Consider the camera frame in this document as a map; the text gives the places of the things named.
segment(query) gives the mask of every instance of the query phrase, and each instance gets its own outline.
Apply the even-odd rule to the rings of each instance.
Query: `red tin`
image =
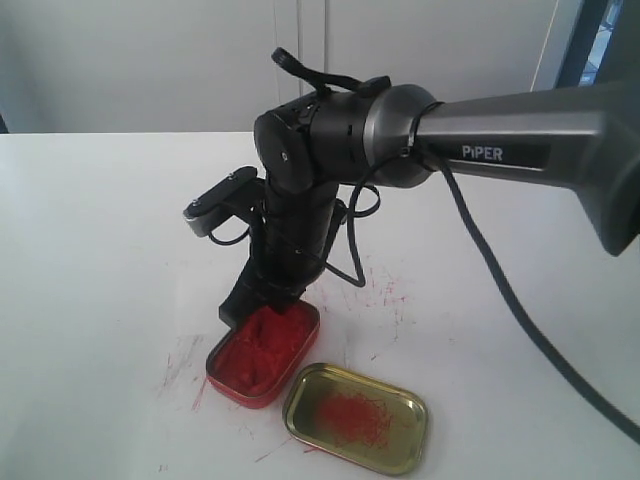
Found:
[[[207,378],[240,405],[262,408],[280,394],[318,336],[320,315],[298,301],[279,315],[269,307],[230,331],[209,354]]]

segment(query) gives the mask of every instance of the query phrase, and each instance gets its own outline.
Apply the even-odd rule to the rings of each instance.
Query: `red scribble marks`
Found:
[[[392,415],[383,400],[361,393],[332,394],[323,399],[314,414],[320,428],[329,430],[337,445],[359,442],[370,448],[387,448]]]
[[[162,387],[158,392],[158,397],[160,397],[163,393],[170,390],[173,384],[175,383],[175,381],[180,376],[180,374],[183,371],[187,370],[188,367],[192,366],[193,357],[196,354],[198,350],[198,345],[202,342],[203,338],[204,337],[202,335],[196,335],[193,338],[190,346],[188,347],[186,355],[181,354],[179,352],[177,355],[177,360],[176,360],[176,355],[172,356],[171,353],[167,354],[167,367],[164,372],[164,380],[162,382]],[[177,346],[181,347],[181,344],[182,344],[182,339],[179,338]]]
[[[193,401],[193,405],[191,405],[191,410],[197,412],[200,409],[200,403],[202,402],[202,397],[204,396],[204,387],[207,386],[207,377],[202,379],[202,385],[200,385],[200,390],[198,390],[198,395],[196,395],[195,400]]]
[[[268,453],[265,453],[263,456],[256,458],[253,463],[258,463],[261,462],[262,460],[264,460],[265,458],[267,458],[269,455],[271,455],[272,453],[274,453],[276,450],[278,450],[279,448],[282,448],[285,443],[289,442],[291,440],[291,437],[287,438],[284,442],[282,442],[280,445],[278,445],[276,448],[274,448],[273,450],[271,450]]]

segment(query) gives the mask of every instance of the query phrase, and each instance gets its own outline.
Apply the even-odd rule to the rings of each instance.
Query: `robotic arm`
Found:
[[[318,278],[348,213],[338,186],[368,174],[369,186],[411,188],[445,158],[454,172],[574,190],[612,255],[640,232],[634,85],[445,104],[419,86],[391,86],[389,77],[360,82],[307,69],[281,48],[272,58],[315,92],[256,120],[265,180],[243,167],[184,211],[196,235],[216,243],[229,243],[212,232],[230,216],[249,225],[250,258],[220,306],[232,328],[264,305],[285,310]]]

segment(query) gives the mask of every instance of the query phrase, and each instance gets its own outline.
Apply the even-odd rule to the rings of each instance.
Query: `open tin lid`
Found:
[[[300,372],[283,417],[298,440],[386,475],[415,468],[429,420],[413,393],[326,363]]]

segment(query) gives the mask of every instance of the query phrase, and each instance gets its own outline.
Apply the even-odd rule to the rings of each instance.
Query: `white wall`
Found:
[[[13,131],[233,131],[300,92],[270,61],[276,44],[316,68],[386,73],[448,101],[550,88],[580,0],[3,5],[12,34],[0,71],[21,78],[0,74]],[[28,88],[16,95],[16,83]]]

